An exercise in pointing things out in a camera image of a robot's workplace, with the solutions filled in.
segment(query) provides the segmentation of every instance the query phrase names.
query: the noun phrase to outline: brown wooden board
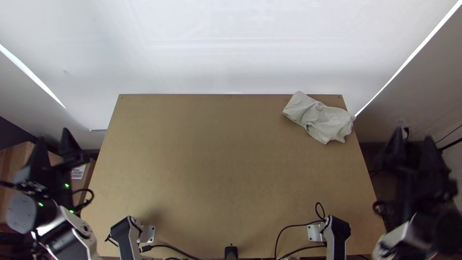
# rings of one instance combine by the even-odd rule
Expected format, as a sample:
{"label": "brown wooden board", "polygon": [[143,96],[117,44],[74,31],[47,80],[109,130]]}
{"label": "brown wooden board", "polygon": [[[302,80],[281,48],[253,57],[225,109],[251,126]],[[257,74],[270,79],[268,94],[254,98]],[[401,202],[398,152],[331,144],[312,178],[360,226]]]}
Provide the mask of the brown wooden board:
{"label": "brown wooden board", "polygon": [[[311,95],[345,109],[339,95]],[[155,243],[200,258],[272,258],[278,232],[317,220],[317,201],[351,224],[348,254],[369,254],[385,231],[356,135],[321,144],[282,115],[291,95],[120,95],[83,210],[98,251],[127,215],[157,227]],[[281,235],[278,256],[317,245],[305,227]],[[181,255],[166,248],[150,257]],[[324,248],[295,256],[325,255]]]}

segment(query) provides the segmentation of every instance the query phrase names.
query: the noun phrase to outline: metal bracket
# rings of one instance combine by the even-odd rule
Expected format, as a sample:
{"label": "metal bracket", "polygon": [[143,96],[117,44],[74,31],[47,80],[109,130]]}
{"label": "metal bracket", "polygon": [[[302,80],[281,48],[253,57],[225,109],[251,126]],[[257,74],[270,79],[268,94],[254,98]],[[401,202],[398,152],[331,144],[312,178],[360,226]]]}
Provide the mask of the metal bracket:
{"label": "metal bracket", "polygon": [[138,243],[152,243],[155,237],[155,226],[143,226],[143,232],[140,233]]}
{"label": "metal bracket", "polygon": [[323,230],[325,227],[325,223],[319,223],[319,224],[314,224],[314,225],[308,225],[307,226],[307,231],[308,231],[308,239],[311,242],[325,242],[326,239],[324,236],[320,233],[321,230]]}

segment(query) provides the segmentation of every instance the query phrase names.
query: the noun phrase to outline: white backdrop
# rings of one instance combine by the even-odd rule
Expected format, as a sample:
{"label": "white backdrop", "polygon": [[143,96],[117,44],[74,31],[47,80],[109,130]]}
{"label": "white backdrop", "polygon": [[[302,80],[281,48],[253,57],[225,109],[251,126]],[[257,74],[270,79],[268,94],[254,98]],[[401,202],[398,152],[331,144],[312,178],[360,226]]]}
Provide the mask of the white backdrop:
{"label": "white backdrop", "polygon": [[43,91],[1,56],[0,116],[55,139],[68,126],[99,148],[88,129],[107,128],[120,93],[301,90],[342,94],[355,113],[455,2],[4,0],[0,44],[68,110],[29,96]]}

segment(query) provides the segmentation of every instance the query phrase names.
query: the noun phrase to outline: crumpled towel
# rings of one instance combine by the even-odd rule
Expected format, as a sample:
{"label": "crumpled towel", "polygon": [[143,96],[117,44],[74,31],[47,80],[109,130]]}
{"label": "crumpled towel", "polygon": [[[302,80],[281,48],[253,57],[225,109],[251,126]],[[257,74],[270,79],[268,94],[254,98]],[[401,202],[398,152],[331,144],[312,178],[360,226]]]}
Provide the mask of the crumpled towel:
{"label": "crumpled towel", "polygon": [[301,91],[292,96],[282,113],[323,144],[330,140],[344,143],[345,136],[351,133],[353,121],[356,119],[347,111],[326,106]]}

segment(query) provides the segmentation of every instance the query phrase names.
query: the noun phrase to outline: cardboard box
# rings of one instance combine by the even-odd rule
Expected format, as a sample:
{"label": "cardboard box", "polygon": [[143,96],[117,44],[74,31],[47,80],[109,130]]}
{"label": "cardboard box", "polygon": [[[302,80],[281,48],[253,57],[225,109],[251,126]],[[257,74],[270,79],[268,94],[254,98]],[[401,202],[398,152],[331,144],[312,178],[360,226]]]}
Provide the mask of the cardboard box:
{"label": "cardboard box", "polygon": [[[32,142],[24,142],[0,150],[0,180],[11,182],[14,173],[21,169],[29,159],[34,146]],[[61,157],[52,152],[48,152],[48,157],[52,166],[62,162]],[[85,165],[82,178],[80,180],[72,180],[71,185],[73,190],[88,188],[95,163],[96,161],[91,159],[90,163]],[[0,222],[6,222],[5,210],[9,198],[15,192],[17,191],[0,187]],[[74,194],[74,205],[82,203],[84,199],[85,192]]]}

